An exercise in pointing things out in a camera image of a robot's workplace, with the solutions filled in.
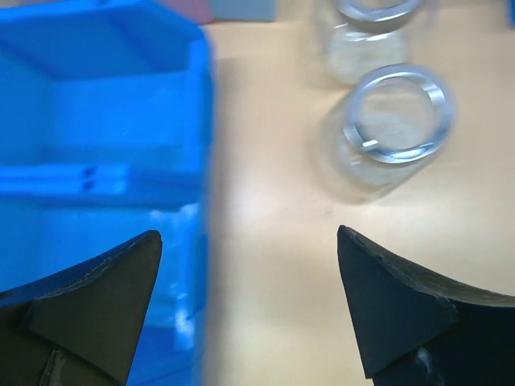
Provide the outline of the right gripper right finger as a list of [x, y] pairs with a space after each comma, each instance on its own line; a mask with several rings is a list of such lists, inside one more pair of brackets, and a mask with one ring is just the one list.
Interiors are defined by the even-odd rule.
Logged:
[[359, 232], [337, 232], [340, 276], [375, 385], [512, 385], [514, 298], [445, 277]]

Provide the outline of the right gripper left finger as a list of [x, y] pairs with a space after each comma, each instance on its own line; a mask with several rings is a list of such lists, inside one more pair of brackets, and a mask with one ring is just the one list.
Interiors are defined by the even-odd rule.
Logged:
[[124, 385], [162, 256], [157, 231], [1, 293], [3, 385]]

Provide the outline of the large blue divided bin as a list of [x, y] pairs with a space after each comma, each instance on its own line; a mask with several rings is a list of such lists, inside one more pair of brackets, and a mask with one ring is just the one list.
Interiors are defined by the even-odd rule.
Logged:
[[124, 385], [202, 381], [213, 97], [204, 32], [158, 2], [1, 11], [1, 293], [159, 232]]

